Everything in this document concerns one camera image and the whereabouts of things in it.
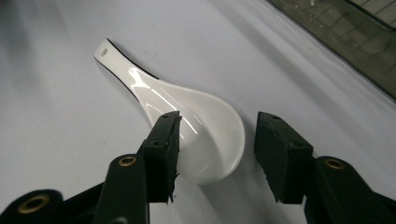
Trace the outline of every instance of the ceramic soup spoon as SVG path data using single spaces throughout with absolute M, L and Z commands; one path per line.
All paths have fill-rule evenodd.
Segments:
M 177 170 L 205 185 L 229 175 L 241 160 L 245 130 L 236 111 L 219 98 L 164 82 L 127 59 L 108 39 L 94 53 L 135 96 L 151 126 L 164 113 L 178 110 L 180 152 Z

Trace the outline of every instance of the spoon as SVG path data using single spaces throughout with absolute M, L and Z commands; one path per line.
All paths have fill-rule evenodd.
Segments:
M 167 112 L 180 112 L 177 170 L 199 185 L 229 175 L 241 160 L 245 129 L 236 111 L 219 98 L 164 82 L 126 58 L 108 39 L 95 59 L 127 87 L 146 112 L 151 126 Z

